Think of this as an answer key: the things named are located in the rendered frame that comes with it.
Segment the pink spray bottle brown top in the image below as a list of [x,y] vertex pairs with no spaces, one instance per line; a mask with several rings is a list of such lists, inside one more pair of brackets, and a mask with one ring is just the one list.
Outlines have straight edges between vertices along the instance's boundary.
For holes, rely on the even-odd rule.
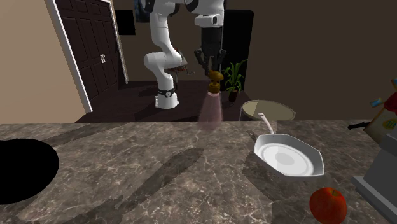
[[218,71],[209,70],[208,77],[211,81],[198,118],[198,124],[201,129],[212,131],[219,127],[223,121],[220,94],[220,81],[223,80],[223,75]]

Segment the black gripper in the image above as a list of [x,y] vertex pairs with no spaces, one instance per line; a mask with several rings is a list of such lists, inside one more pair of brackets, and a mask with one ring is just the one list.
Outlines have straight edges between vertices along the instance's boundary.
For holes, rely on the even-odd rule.
[[195,50],[194,54],[206,76],[209,75],[210,57],[213,57],[213,70],[221,70],[221,64],[226,55],[226,50],[221,48],[222,31],[222,27],[201,28],[201,48]]

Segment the blue wall picture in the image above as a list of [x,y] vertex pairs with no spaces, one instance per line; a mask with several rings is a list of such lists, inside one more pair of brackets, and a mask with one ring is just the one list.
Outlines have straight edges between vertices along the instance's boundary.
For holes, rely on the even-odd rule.
[[141,0],[134,0],[134,10],[137,23],[150,22],[150,13],[144,9]]

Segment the black wall picture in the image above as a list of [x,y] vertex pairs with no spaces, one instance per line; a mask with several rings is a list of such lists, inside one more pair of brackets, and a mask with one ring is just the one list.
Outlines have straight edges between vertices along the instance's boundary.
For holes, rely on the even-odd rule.
[[132,10],[115,10],[119,35],[135,36],[134,12]]

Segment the green potted plant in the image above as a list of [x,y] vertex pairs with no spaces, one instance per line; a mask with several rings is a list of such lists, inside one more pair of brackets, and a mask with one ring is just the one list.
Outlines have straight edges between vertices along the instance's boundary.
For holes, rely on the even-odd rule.
[[242,90],[241,79],[244,79],[243,75],[240,74],[240,67],[243,63],[247,62],[247,59],[237,63],[230,63],[230,66],[222,70],[223,74],[228,77],[225,82],[226,91],[228,92],[228,101],[235,102],[237,94]]

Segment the white frying pan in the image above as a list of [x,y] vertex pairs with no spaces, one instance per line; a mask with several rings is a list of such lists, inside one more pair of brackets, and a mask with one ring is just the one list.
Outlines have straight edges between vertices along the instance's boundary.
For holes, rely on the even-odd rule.
[[323,157],[319,150],[291,135],[275,133],[265,114],[259,112],[258,115],[270,132],[258,136],[254,145],[253,152],[261,165],[288,181],[325,175]]

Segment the dark panelled double door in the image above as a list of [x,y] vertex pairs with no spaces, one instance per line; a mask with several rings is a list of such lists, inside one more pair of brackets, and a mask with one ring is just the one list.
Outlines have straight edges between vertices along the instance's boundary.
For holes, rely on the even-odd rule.
[[45,0],[84,110],[128,83],[110,0]]

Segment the red apple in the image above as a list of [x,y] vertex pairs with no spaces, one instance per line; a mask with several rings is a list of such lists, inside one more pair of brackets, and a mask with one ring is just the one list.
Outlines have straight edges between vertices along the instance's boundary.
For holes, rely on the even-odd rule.
[[312,215],[321,224],[341,224],[347,215],[344,196],[334,188],[321,188],[310,197]]

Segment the colourful printed box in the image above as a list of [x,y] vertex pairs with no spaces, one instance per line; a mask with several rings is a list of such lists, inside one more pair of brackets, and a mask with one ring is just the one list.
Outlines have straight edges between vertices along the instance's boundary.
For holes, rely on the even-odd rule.
[[390,134],[397,126],[397,78],[391,79],[391,83],[395,92],[386,101],[378,98],[370,102],[372,108],[382,108],[363,129],[376,143],[380,143],[384,135]]

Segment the grey appliance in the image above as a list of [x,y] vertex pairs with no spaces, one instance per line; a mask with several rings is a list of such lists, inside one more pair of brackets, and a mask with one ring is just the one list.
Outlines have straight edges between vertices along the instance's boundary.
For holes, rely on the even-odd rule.
[[397,128],[386,134],[364,176],[354,176],[356,191],[390,224],[397,224]]

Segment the black round object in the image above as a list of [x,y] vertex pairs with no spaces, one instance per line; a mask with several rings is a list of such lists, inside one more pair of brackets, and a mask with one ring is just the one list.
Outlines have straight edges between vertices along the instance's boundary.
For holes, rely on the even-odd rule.
[[44,190],[59,169],[57,152],[37,139],[0,140],[0,204],[29,199]]

